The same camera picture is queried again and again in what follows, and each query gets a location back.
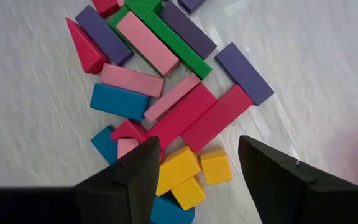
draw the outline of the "light pink block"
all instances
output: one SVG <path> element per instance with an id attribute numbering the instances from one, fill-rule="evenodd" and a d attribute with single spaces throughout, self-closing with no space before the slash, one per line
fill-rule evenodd
<path id="1" fill-rule="evenodd" d="M 163 78 L 106 63 L 100 82 L 152 97 L 160 97 L 164 86 Z"/>
<path id="2" fill-rule="evenodd" d="M 131 152 L 134 148 L 139 145 L 139 142 L 136 139 L 118 139 L 117 142 L 117 159 L 125 156 L 128 152 Z"/>
<path id="3" fill-rule="evenodd" d="M 191 73 L 179 84 L 173 87 L 173 89 L 171 89 L 166 95 L 163 95 L 161 99 L 155 102 L 153 106 L 151 106 L 144 113 L 144 116 L 150 122 L 156 120 L 159 116 L 161 116 L 161 114 L 171 108 L 171 106 L 173 106 L 197 84 L 199 84 L 199 82 L 200 79 L 194 73 Z"/>
<path id="4" fill-rule="evenodd" d="M 117 29 L 147 58 L 161 75 L 167 75 L 179 64 L 179 59 L 133 12 L 128 12 L 122 18 L 117 25 Z"/>

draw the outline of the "white surface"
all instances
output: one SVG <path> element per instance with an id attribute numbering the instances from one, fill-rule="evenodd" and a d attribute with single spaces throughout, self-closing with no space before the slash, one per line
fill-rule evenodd
<path id="1" fill-rule="evenodd" d="M 64 20 L 90 3 L 0 0 L 0 185 L 71 185 L 107 166 L 90 139 L 124 119 L 89 108 L 99 77 L 82 72 Z M 191 18 L 218 49 L 233 41 L 276 92 L 206 148 L 225 148 L 234 181 L 206 188 L 195 223 L 260 223 L 241 134 L 358 184 L 358 1 L 208 0 Z M 216 52 L 203 83 L 221 96 L 232 82 Z M 139 56 L 126 67 L 155 74 Z M 186 73 L 175 70 L 165 91 Z"/>

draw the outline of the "rectangular block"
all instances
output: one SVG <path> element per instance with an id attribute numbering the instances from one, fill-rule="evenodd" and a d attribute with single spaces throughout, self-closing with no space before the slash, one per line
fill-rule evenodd
<path id="1" fill-rule="evenodd" d="M 97 83 L 94 86 L 91 108 L 140 121 L 149 106 L 150 97 Z"/>
<path id="2" fill-rule="evenodd" d="M 259 106 L 274 94 L 271 87 L 233 43 L 220 51 L 215 56 L 215 61 L 241 86 L 255 105 Z"/>
<path id="3" fill-rule="evenodd" d="M 117 29 L 163 76 L 179 64 L 179 59 L 132 12 L 122 18 Z"/>
<path id="4" fill-rule="evenodd" d="M 86 6 L 75 19 L 116 65 L 124 65 L 133 56 L 134 53 L 129 47 L 109 28 L 104 19 L 91 6 Z"/>
<path id="5" fill-rule="evenodd" d="M 200 83 L 157 124 L 150 128 L 147 134 L 149 136 L 158 136 L 160 138 L 161 150 L 165 150 L 173 140 L 214 105 L 215 102 L 215 96 Z"/>
<path id="6" fill-rule="evenodd" d="M 205 78 L 212 71 L 212 68 L 154 12 L 151 12 L 146 19 L 144 19 L 144 24 L 146 24 L 200 79 Z"/>
<path id="7" fill-rule="evenodd" d="M 216 48 L 216 44 L 171 1 L 164 5 L 159 16 L 202 59 Z"/>
<path id="8" fill-rule="evenodd" d="M 110 64 L 104 64 L 100 82 L 152 97 L 160 97 L 164 85 L 163 78 Z"/>
<path id="9" fill-rule="evenodd" d="M 241 87 L 234 85 L 180 136 L 193 152 L 198 152 L 251 104 Z"/>
<path id="10" fill-rule="evenodd" d="M 148 121 L 153 122 L 199 84 L 199 82 L 199 78 L 194 73 L 189 74 L 189 76 L 155 102 L 153 106 L 148 108 L 144 116 Z"/>

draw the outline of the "red triangular block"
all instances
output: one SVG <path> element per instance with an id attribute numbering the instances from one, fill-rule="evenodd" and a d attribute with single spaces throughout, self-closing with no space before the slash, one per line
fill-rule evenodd
<path id="1" fill-rule="evenodd" d="M 66 18 L 84 72 L 97 75 L 109 60 L 76 22 Z"/>

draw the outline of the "blue block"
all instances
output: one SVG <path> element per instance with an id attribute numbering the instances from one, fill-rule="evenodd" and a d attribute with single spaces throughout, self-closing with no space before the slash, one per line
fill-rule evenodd
<path id="1" fill-rule="evenodd" d="M 155 224 L 190 224 L 194 216 L 194 208 L 184 211 L 176 201 L 155 197 L 150 220 Z"/>
<path id="2" fill-rule="evenodd" d="M 140 121 L 149 101 L 149 96 L 97 83 L 93 89 L 91 108 Z"/>
<path id="3" fill-rule="evenodd" d="M 117 160 L 117 141 L 110 138 L 113 131 L 114 128 L 110 125 L 91 139 L 92 144 L 110 165 Z"/>

